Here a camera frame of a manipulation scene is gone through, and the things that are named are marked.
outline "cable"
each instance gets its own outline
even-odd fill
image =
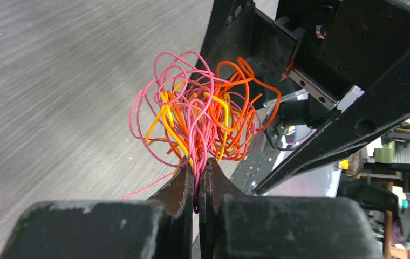
[[[158,74],[158,62],[164,56],[173,57],[174,60]],[[186,56],[198,57],[205,69],[199,70],[188,63],[185,60]],[[220,70],[225,66],[236,71],[229,80],[219,78]],[[194,73],[199,74],[197,80],[190,79]],[[278,102],[264,126],[261,126],[261,119],[253,107],[253,103],[262,94],[250,99],[249,82],[251,81],[277,94]],[[235,86],[243,86],[245,95],[232,91]],[[148,92],[151,92],[152,88],[155,91],[150,98]],[[231,98],[232,96],[243,99],[243,106],[239,107]],[[275,118],[280,100],[281,92],[257,80],[254,71],[241,57],[238,57],[237,64],[230,61],[220,62],[214,75],[204,59],[194,51],[179,56],[164,52],[154,62],[154,79],[135,97],[129,116],[129,126],[131,134],[141,140],[158,161],[175,168],[190,164],[194,171],[195,189],[197,189],[200,173],[206,166],[208,156],[216,157],[218,161],[240,161],[257,147],[261,140],[260,134],[258,134],[257,144],[248,150],[256,133],[264,131]],[[140,126],[140,111],[143,103],[148,105],[155,117],[145,135]],[[164,136],[151,138],[159,124],[163,127]],[[162,160],[150,148],[154,142],[167,143],[169,145],[167,154],[174,153],[180,162],[174,165]]]
[[[146,186],[146,187],[144,187],[144,188],[142,188],[142,189],[140,189],[140,190],[137,190],[137,191],[134,192],[134,193],[131,193],[131,194],[129,194],[129,195],[124,196],[124,198],[122,198],[122,200],[127,200],[127,199],[129,199],[130,197],[132,197],[132,196],[134,196],[134,195],[137,195],[137,194],[139,194],[139,193],[141,193],[141,192],[144,192],[144,191],[146,191],[147,189],[149,189],[149,188],[153,187],[154,185],[156,185],[157,183],[159,183],[160,181],[162,181],[163,179],[169,178],[169,177],[172,176],[172,175],[173,175],[173,173],[169,173],[169,174],[167,174],[167,175],[165,175],[165,176],[163,176],[163,177],[157,179],[156,181],[154,181],[154,182],[151,183],[150,185],[148,185],[148,186]]]
[[[294,142],[288,142],[286,143],[289,146],[294,146],[294,145],[299,145],[300,143],[302,143],[303,141],[305,141],[306,139],[308,139],[315,131],[314,130],[310,130],[309,133],[307,135],[305,135],[303,138],[296,140]]]

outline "tangled wire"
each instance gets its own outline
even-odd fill
[[[185,60],[185,56],[191,55],[199,58],[205,70],[199,70]],[[164,56],[171,56],[174,61],[158,74],[158,62]],[[189,163],[194,170],[195,189],[209,156],[216,157],[218,162],[244,159],[257,146],[248,150],[256,133],[268,127],[278,110],[280,91],[257,80],[243,58],[239,57],[237,62],[238,65],[222,61],[216,68],[216,74],[213,74],[205,60],[194,51],[179,56],[161,53],[154,62],[154,79],[138,93],[132,105],[129,119],[132,135],[141,140],[153,157],[167,166],[179,168]],[[230,66],[236,71],[229,80],[220,78],[220,70],[224,66]],[[193,74],[198,74],[197,80],[190,79]],[[265,126],[261,126],[261,119],[253,107],[262,94],[250,99],[251,81],[277,94],[277,105]],[[236,86],[245,88],[245,96],[232,91]],[[155,88],[155,93],[150,98],[148,90],[151,88]],[[243,99],[241,107],[233,101],[235,98]],[[140,126],[140,111],[144,101],[155,116],[145,135]],[[164,136],[153,138],[151,135],[157,125],[163,127]],[[171,164],[158,157],[150,147],[155,142],[168,144],[167,154],[173,152],[179,163]]]

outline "purple wire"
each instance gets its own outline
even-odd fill
[[[400,227],[400,222],[399,221],[394,221],[393,226],[393,241],[395,244],[402,243],[404,241],[404,236],[402,234],[402,229]]]

